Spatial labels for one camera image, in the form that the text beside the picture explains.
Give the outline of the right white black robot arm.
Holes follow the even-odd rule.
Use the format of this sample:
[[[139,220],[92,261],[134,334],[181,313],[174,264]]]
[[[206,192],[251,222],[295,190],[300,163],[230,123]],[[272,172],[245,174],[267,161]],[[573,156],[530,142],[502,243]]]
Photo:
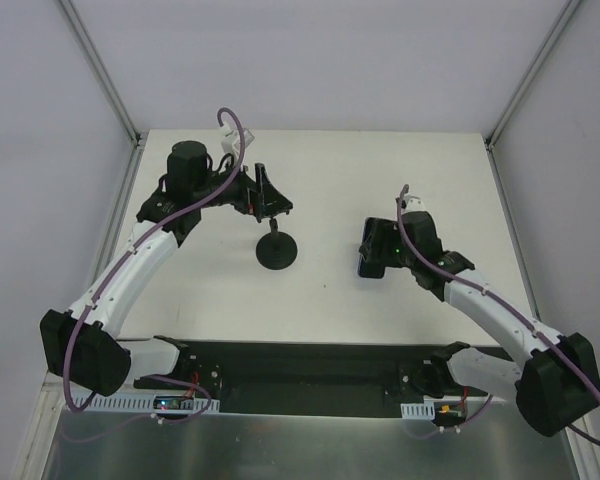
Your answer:
[[[443,248],[428,212],[405,212],[396,220],[367,218],[359,254],[359,277],[381,279],[388,268],[408,269],[419,287],[471,319],[508,356],[491,356],[456,341],[436,350],[413,375],[422,394],[441,398],[461,387],[479,389],[514,402],[544,436],[600,407],[591,343],[521,313],[489,289],[471,261]]]

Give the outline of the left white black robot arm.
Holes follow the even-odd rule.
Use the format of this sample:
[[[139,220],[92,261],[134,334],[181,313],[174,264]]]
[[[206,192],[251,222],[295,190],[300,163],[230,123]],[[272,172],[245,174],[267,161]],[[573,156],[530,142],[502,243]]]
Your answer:
[[[124,248],[67,311],[50,310],[41,319],[48,369],[62,378],[65,389],[78,385],[107,397],[152,375],[171,389],[189,382],[192,367],[184,344],[164,336],[118,337],[153,275],[200,223],[202,209],[225,205],[258,222],[293,208],[263,164],[249,173],[238,154],[227,152],[215,168],[204,144],[174,144],[167,171],[142,204]]]

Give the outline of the blue cased smartphone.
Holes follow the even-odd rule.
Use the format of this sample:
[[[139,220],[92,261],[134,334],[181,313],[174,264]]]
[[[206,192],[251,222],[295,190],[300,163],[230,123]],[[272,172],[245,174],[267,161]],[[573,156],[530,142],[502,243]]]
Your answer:
[[[358,248],[359,260],[357,274],[363,279],[379,280],[384,277],[385,266],[382,263],[383,234],[379,219],[369,217],[365,220],[362,242]]]

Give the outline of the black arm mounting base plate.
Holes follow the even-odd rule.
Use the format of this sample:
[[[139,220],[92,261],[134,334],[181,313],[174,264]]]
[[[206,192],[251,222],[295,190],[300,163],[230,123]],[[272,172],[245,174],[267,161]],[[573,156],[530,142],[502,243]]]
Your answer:
[[[178,388],[194,381],[223,413],[397,418],[425,397],[484,391],[441,381],[433,368],[442,345],[373,345],[181,341],[185,357],[165,383],[150,374],[137,389]]]

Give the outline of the black phone stand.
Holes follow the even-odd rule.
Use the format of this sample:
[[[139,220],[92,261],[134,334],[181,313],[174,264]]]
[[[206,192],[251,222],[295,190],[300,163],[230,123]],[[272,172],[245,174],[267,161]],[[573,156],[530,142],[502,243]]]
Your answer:
[[[269,228],[256,245],[256,259],[266,269],[284,270],[297,259],[298,246],[291,235],[279,230],[275,218],[269,220]]]

